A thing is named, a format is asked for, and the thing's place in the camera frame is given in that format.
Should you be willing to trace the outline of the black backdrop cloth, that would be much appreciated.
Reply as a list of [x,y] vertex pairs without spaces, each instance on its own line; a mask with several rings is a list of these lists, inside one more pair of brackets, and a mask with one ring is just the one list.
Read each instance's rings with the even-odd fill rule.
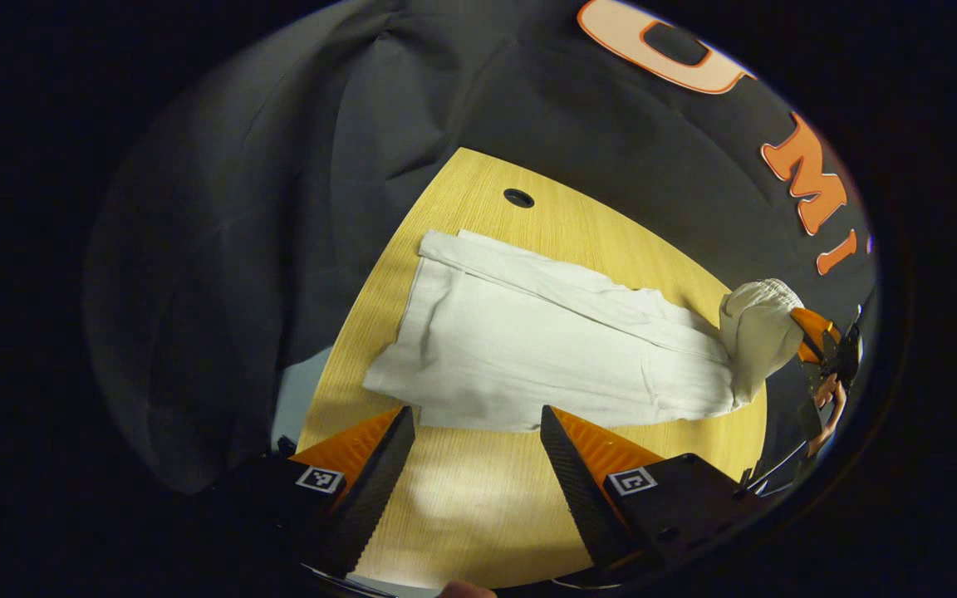
[[460,147],[568,185],[734,287],[853,316],[876,284],[828,141],[752,71],[695,91],[596,39],[589,0],[343,0],[210,72],[140,137],[85,262],[92,367],[125,439],[194,493],[265,450],[280,371],[333,344]]

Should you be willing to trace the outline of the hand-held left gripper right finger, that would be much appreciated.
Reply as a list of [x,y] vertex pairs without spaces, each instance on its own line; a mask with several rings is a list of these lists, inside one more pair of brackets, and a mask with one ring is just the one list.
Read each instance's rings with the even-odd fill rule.
[[698,454],[664,458],[563,409],[540,439],[602,576],[679,566],[744,529],[768,505]]

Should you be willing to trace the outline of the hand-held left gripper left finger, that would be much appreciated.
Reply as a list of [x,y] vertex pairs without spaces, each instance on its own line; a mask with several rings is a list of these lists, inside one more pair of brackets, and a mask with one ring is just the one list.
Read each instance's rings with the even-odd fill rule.
[[229,514],[290,564],[342,578],[356,569],[415,441],[399,406],[288,457],[261,457],[218,484]]

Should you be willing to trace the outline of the white jeans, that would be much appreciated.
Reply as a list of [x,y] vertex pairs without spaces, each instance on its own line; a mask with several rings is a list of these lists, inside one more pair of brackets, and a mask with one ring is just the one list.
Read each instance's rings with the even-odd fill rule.
[[398,336],[366,390],[422,425],[536,430],[546,406],[605,428],[702,420],[751,404],[797,355],[800,297],[778,279],[722,296],[718,323],[653,288],[467,230],[426,232]]

